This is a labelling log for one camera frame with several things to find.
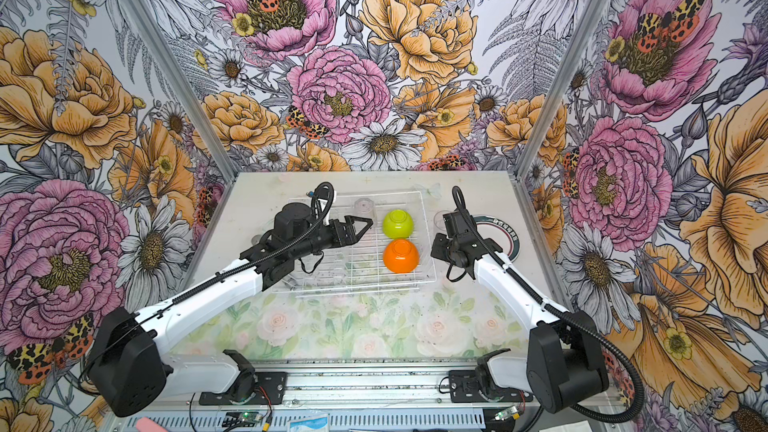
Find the pink wooden plate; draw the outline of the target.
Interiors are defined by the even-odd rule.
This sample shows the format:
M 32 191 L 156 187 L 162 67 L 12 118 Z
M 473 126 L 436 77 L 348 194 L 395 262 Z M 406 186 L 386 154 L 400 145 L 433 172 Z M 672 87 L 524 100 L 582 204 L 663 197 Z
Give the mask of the pink wooden plate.
M 479 234 L 484 239 L 493 240 L 512 262 L 517 259 L 520 252 L 520 240 L 517 232 L 510 224 L 488 215 L 475 215 L 473 219 Z

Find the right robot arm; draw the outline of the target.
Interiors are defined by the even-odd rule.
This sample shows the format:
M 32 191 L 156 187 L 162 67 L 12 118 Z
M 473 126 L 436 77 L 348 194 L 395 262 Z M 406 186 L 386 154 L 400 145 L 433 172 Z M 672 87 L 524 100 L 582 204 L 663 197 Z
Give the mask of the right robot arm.
M 489 290 L 526 333 L 524 355 L 500 349 L 477 360 L 482 394 L 494 400 L 527 392 L 555 413 L 605 392 L 609 379 L 594 323 L 542 294 L 501 246 L 479 234 L 472 217 L 456 210 L 443 222 L 446 231 L 435 236 L 431 256 Z

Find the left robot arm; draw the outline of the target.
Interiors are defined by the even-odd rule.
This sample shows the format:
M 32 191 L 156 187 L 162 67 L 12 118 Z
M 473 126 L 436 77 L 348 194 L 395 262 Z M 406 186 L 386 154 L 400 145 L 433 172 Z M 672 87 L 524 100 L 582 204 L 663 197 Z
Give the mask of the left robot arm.
M 318 206 L 285 205 L 271 230 L 227 269 L 159 303 L 129 312 L 119 307 L 99 327 L 86 373 L 118 417 L 159 398 L 205 393 L 244 403 L 259 393 L 253 365 L 226 349 L 213 355 L 174 355 L 173 348 L 229 307 L 282 281 L 309 256 L 357 244 L 370 218 L 330 219 Z

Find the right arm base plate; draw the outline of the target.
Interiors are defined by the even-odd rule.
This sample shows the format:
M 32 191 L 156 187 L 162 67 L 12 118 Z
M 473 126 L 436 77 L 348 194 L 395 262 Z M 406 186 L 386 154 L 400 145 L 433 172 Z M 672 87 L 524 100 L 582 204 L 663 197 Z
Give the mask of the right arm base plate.
M 439 389 L 450 396 L 452 403 L 516 403 L 530 402 L 530 392 L 514 388 L 494 389 L 482 386 L 475 371 L 450 370 L 447 381 Z

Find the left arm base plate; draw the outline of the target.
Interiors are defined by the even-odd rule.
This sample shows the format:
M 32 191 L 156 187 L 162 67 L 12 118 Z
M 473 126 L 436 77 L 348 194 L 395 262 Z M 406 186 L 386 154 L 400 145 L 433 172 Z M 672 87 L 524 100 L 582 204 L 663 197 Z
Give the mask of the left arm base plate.
M 287 378 L 286 372 L 240 372 L 227 390 L 202 392 L 198 402 L 203 406 L 280 405 Z

